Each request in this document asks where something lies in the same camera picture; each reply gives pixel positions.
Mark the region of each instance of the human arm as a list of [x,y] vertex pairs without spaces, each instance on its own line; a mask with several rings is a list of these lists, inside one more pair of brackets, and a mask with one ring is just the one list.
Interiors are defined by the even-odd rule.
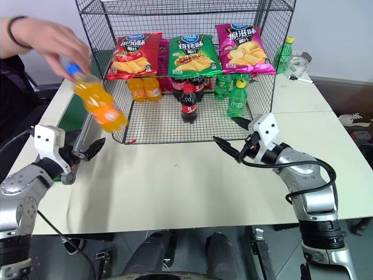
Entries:
[[59,61],[62,55],[77,63],[85,73],[89,72],[89,47],[79,40],[70,28],[29,17],[18,19],[13,22],[10,30],[17,42],[30,46],[23,48],[14,43],[8,35],[10,20],[8,17],[0,17],[0,58],[25,54],[33,48],[60,77],[72,79]]

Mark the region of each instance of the blue bottle cap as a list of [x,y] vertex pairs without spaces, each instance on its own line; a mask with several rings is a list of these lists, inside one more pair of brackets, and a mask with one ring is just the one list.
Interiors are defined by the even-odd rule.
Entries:
[[81,73],[82,70],[76,63],[71,63],[66,67],[66,71],[71,76],[74,76],[76,73]]

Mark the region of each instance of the green chip bag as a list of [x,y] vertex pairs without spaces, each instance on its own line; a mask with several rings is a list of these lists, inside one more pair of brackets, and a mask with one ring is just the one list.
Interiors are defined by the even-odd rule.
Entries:
[[168,75],[173,78],[215,76],[221,66],[211,35],[189,34],[170,39]]

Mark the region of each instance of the human hand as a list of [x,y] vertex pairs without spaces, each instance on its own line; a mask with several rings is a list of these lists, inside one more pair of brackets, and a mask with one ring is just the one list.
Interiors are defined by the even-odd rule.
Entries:
[[90,72],[89,47],[70,28],[27,17],[14,22],[12,33],[18,42],[30,46],[43,56],[56,75],[73,80],[61,65],[61,55],[77,63],[84,73]]

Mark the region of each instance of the black bracelet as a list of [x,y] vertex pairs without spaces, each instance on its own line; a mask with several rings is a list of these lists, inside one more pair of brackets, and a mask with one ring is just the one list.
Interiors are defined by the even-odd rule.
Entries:
[[18,41],[14,38],[14,36],[13,36],[13,34],[12,34],[12,31],[10,30],[10,28],[12,27],[12,24],[13,24],[16,20],[18,20],[18,19],[25,19],[25,18],[27,18],[27,16],[15,16],[15,17],[13,17],[13,18],[8,22],[8,28],[7,28],[7,30],[8,30],[8,36],[9,36],[9,38],[13,41],[13,43],[15,43],[16,45],[19,45],[19,46],[22,47],[22,48],[31,48],[29,45],[24,45],[24,44],[21,44],[20,42],[18,42]]

